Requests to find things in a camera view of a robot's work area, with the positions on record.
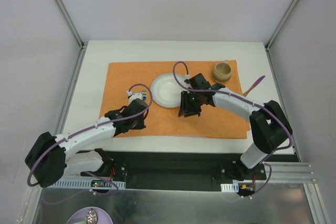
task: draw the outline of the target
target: orange placemat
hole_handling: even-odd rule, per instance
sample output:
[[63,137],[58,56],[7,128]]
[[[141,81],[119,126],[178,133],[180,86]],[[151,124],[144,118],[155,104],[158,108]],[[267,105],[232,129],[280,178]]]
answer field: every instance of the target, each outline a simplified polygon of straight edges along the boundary
[[[100,110],[103,116],[110,110],[121,108],[127,105],[126,91],[135,83],[143,83],[148,87],[156,77],[163,73],[171,73],[175,62],[121,62],[110,63],[105,84],[104,96]],[[186,62],[191,77],[202,73],[211,84],[212,69],[218,61],[189,61]],[[229,61],[232,68],[232,77],[225,85],[232,91],[242,94],[240,87],[237,62]],[[185,75],[185,68],[182,64],[176,67],[176,73]],[[135,87],[133,92],[140,92],[142,87]],[[216,138],[246,138],[249,124],[239,116],[220,108],[210,105],[202,106],[201,117],[178,117],[179,108],[164,108],[152,103],[149,115],[145,120],[146,128],[132,130],[127,134],[119,136],[152,136],[152,135],[174,135],[174,136],[206,136]]]

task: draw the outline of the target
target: white table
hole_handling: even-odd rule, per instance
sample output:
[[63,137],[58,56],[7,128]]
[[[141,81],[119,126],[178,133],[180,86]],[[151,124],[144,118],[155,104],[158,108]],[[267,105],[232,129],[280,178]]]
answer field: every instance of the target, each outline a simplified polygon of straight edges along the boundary
[[[250,92],[249,98],[279,102],[264,45],[261,42],[89,41],[64,132],[74,131],[99,117],[108,64],[111,62],[225,59],[237,60],[243,92],[260,76],[266,76],[261,84]],[[125,95],[128,88],[120,90],[120,95]],[[88,150],[99,147],[105,151],[243,153],[252,142],[251,131],[248,131],[247,139],[138,136],[108,139],[93,144]],[[293,154],[293,150],[289,148],[278,151],[277,154]]]

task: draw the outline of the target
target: purple plate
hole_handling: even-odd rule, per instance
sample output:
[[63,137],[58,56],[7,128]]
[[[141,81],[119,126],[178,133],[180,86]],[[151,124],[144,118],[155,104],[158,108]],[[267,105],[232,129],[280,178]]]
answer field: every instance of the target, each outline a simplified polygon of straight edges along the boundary
[[85,217],[88,214],[90,208],[93,208],[97,212],[98,215],[97,224],[113,224],[111,217],[108,215],[108,213],[99,207],[86,207],[78,210],[77,212],[74,213],[74,215],[71,216],[67,224],[74,224],[85,220]]

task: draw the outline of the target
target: cup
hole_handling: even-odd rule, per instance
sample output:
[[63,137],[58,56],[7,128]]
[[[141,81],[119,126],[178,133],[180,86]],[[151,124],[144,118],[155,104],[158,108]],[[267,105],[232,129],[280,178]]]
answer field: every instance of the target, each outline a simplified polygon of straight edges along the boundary
[[232,76],[231,66],[228,64],[228,60],[218,63],[212,70],[212,78],[218,83],[228,81]]

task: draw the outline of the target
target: white wall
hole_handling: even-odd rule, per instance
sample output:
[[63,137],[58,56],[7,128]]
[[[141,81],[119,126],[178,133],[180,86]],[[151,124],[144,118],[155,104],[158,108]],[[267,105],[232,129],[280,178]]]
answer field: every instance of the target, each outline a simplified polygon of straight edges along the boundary
[[24,158],[55,129],[78,51],[53,0],[0,0],[0,223],[17,223]]
[[84,41],[266,43],[291,0],[63,0]]
[[312,162],[335,223],[336,0],[302,0],[271,48],[304,162]]

